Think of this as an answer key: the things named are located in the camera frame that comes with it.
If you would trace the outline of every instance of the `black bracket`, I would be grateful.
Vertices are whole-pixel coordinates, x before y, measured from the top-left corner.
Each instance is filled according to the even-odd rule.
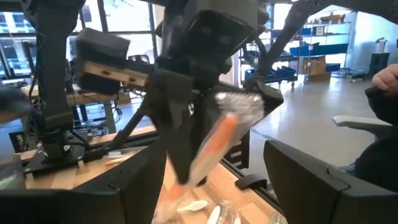
[[[267,189],[268,181],[261,177],[258,174],[250,174],[244,176],[235,182],[235,186],[237,186],[240,190],[250,189],[258,189],[259,187],[264,187]]]

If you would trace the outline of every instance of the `window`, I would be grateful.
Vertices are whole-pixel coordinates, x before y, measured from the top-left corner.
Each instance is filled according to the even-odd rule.
[[[3,80],[4,78],[6,78],[6,71],[4,71],[4,67],[0,62],[0,80]]]
[[[292,7],[291,4],[275,4],[274,8],[274,29],[283,29],[287,14]]]
[[[1,38],[1,45],[6,56],[6,62],[10,70],[13,70],[15,76],[29,75],[30,67],[26,59],[24,49],[22,48],[22,41],[36,42],[35,37],[3,37]],[[35,52],[32,51],[32,57],[36,60]]]
[[[67,40],[67,59],[72,60],[76,56],[76,39],[77,37],[68,37]]]
[[[66,58],[71,60],[75,58],[75,40],[76,37],[69,37],[67,39],[67,54]],[[31,44],[36,44],[35,37],[5,37],[1,38],[1,45],[3,47],[4,54],[6,56],[6,62],[9,65],[10,69],[13,69],[15,76],[25,76],[30,74],[30,67],[27,60],[27,56],[22,48],[22,42],[27,41]],[[32,47],[30,49],[30,53],[32,55],[33,62],[36,63],[37,57],[37,49],[36,47]]]
[[[82,7],[81,11],[83,12],[86,27],[102,31],[97,0],[86,0],[86,4]]]
[[[103,31],[105,24],[102,22],[106,22],[106,32],[131,41],[127,56],[145,54],[148,55],[150,63],[154,63],[157,55],[154,55],[156,46],[153,43],[154,32],[151,31],[150,8],[149,3],[140,0],[103,0],[103,9],[100,9],[98,0],[85,0],[76,27],[67,39],[65,58],[75,58],[76,33],[85,27]],[[24,13],[0,12],[0,47],[4,52],[4,56],[0,57],[6,65],[4,67],[0,64],[0,77],[20,78],[30,74],[28,59],[22,47],[23,42],[36,44],[35,29]],[[32,47],[30,53],[33,62],[36,63],[36,48]]]
[[[127,56],[148,55],[149,62],[154,63],[154,45],[151,34],[131,34],[119,35],[122,38],[130,40]]]
[[[0,12],[0,33],[33,33],[23,12]]]
[[[81,31],[83,28],[81,26],[81,21],[80,21],[80,15],[78,15],[77,17],[77,23],[76,23],[76,27],[72,32],[79,32]]]
[[[150,30],[148,3],[139,0],[104,0],[108,30]]]

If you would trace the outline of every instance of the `concrete floor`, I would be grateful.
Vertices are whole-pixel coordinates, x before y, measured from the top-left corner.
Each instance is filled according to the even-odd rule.
[[[285,103],[252,128],[250,165],[244,172],[267,177],[262,158],[266,139],[279,140],[334,166],[352,163],[374,137],[338,128],[331,119],[336,115],[375,117],[364,94],[370,86],[370,82],[351,83],[344,78],[303,84],[303,77],[294,89],[282,84]]]

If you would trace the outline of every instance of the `chair armrest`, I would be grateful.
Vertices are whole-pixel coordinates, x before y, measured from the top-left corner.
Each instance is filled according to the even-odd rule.
[[[369,131],[376,134],[392,128],[392,125],[377,118],[364,118],[358,116],[335,116],[333,121],[339,127],[348,127]]]

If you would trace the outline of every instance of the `wooden tabletop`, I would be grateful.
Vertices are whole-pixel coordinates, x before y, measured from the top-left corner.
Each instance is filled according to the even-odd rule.
[[[80,88],[74,86],[74,90],[79,90]],[[21,90],[28,95],[30,86],[24,86],[21,88]],[[32,97],[36,97],[39,95],[39,88],[37,85],[33,87],[33,92],[32,92]],[[117,96],[105,96],[101,95],[98,93],[76,93],[76,94],[68,94],[67,95],[67,101],[70,106],[73,105],[84,105],[87,103],[92,103],[92,102],[104,102],[104,101],[109,101],[109,100],[116,100]]]
[[[139,128],[134,130],[132,135],[153,130],[154,127],[152,126]],[[96,139],[92,144],[106,142],[112,140],[113,137],[114,135],[103,136]],[[106,159],[102,158],[98,161],[86,163],[84,168],[71,167],[53,174],[34,177],[33,180],[27,180],[26,185],[28,189],[72,189],[112,168],[105,166],[105,161]],[[272,223],[271,220],[279,215],[279,213],[252,190],[240,191],[236,188],[234,182],[237,179],[226,167],[218,164],[210,172],[207,183],[202,187],[192,190],[186,202],[190,203],[194,200],[205,199],[210,201],[209,206],[198,212],[177,215],[175,217],[177,223],[207,223],[207,219],[214,207],[225,200],[231,202],[232,206],[239,210],[242,223]],[[172,165],[167,161],[159,201],[166,195],[174,181],[175,174]]]

